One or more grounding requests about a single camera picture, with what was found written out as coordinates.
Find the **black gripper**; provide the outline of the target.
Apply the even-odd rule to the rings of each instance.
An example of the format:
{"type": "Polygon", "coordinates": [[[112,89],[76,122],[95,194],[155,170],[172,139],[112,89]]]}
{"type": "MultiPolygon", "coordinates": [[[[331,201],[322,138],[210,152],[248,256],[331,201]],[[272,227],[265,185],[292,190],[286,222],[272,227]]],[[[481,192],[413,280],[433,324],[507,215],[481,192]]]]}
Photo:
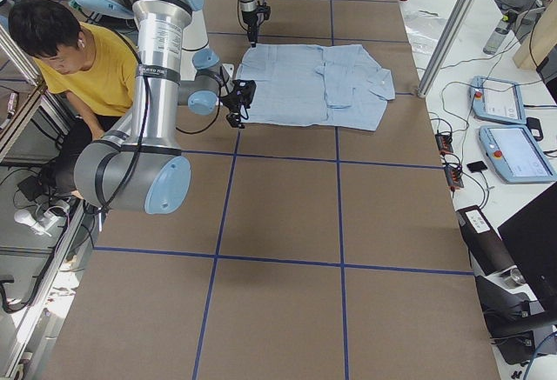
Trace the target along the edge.
{"type": "Polygon", "coordinates": [[[259,11],[242,11],[242,19],[247,30],[247,37],[251,47],[258,43],[259,11]]]}
{"type": "Polygon", "coordinates": [[[232,128],[243,129],[245,125],[242,122],[241,107],[242,97],[236,93],[230,93],[220,98],[220,102],[229,112],[226,115],[226,120],[232,128]]]}

